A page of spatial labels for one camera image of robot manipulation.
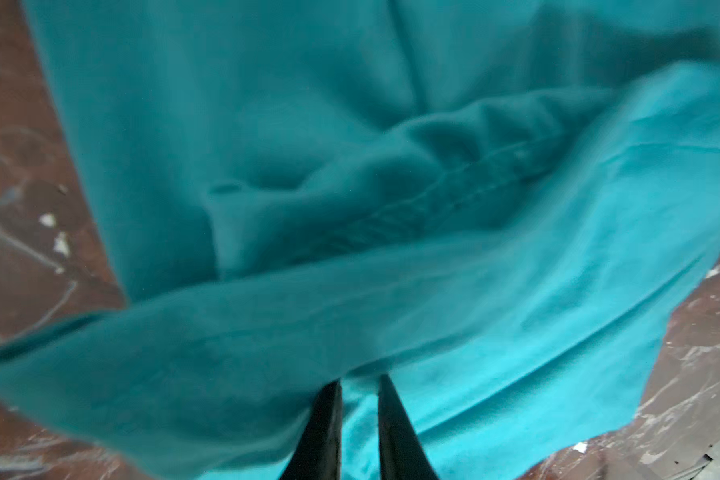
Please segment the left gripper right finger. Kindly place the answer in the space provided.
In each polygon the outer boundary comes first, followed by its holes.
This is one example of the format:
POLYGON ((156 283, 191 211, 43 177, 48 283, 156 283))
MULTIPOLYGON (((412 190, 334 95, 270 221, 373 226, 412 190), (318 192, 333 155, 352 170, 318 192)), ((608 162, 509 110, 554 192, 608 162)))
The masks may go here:
POLYGON ((382 480, 438 480, 388 375, 380 379, 378 425, 382 480))

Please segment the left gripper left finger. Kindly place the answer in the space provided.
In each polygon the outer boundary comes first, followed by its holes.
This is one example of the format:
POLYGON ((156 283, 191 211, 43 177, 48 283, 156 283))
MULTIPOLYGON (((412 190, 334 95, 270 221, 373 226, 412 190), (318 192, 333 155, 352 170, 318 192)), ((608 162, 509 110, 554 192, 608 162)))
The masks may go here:
POLYGON ((323 387, 309 421, 280 480, 338 480, 341 475, 342 388, 339 380, 323 387))

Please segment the teal printed t-shirt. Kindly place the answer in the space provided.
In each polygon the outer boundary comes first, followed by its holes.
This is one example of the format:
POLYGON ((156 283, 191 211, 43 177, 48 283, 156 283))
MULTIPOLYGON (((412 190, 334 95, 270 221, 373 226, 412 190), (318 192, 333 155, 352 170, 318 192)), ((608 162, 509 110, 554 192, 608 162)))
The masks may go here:
POLYGON ((274 479, 388 376, 443 479, 633 419, 720 256, 720 1, 27 1, 129 304, 0 401, 163 479, 274 479))

